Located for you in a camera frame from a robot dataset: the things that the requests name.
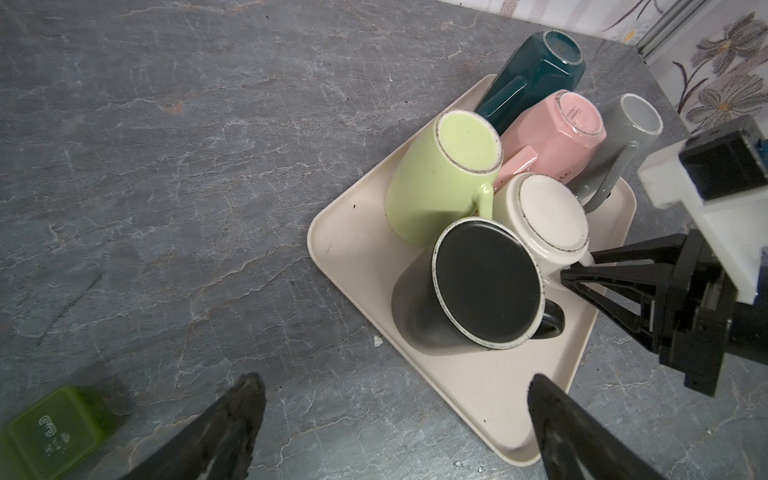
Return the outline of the black mug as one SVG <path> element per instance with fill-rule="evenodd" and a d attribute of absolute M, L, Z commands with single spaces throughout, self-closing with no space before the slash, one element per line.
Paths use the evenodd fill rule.
<path fill-rule="evenodd" d="M 433 356 L 509 350 L 565 330 L 530 250 L 477 216 L 453 222 L 405 269 L 391 307 L 406 342 Z"/>

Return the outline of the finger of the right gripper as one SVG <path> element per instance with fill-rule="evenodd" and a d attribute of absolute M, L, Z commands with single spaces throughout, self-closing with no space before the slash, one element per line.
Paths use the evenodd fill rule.
<path fill-rule="evenodd" d="M 560 282 L 647 350 L 670 349 L 683 287 L 675 271 L 686 240 L 673 234 L 598 251 L 593 265 L 562 270 Z"/>

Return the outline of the white mug red inside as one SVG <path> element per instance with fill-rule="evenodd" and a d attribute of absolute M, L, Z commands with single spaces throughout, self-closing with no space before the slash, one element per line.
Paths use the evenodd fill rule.
<path fill-rule="evenodd" d="M 493 219 L 522 240 L 544 281 L 563 289 L 560 272 L 591 266 L 586 213 L 570 190 L 543 174 L 518 174 L 494 195 Z"/>

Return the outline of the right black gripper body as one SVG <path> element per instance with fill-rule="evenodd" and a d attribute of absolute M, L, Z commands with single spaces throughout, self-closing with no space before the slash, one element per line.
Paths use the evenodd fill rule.
<path fill-rule="evenodd" d="M 684 385 L 713 396 L 726 355 L 767 363 L 767 256 L 761 258 L 752 302 L 738 291 L 698 230 L 649 243 L 649 258 L 670 267 L 661 279 L 664 305 L 652 316 L 661 364 L 684 375 Z"/>

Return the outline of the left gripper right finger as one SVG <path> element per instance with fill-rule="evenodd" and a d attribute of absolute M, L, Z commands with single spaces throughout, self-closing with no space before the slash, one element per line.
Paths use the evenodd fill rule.
<path fill-rule="evenodd" d="M 533 377 L 527 404 L 549 479 L 661 477 L 547 376 Z"/>

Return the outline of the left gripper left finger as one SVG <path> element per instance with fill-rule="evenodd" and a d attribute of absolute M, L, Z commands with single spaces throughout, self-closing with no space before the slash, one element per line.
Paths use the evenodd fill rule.
<path fill-rule="evenodd" d="M 245 479 L 266 408 L 256 372 L 237 383 L 126 479 Z"/>

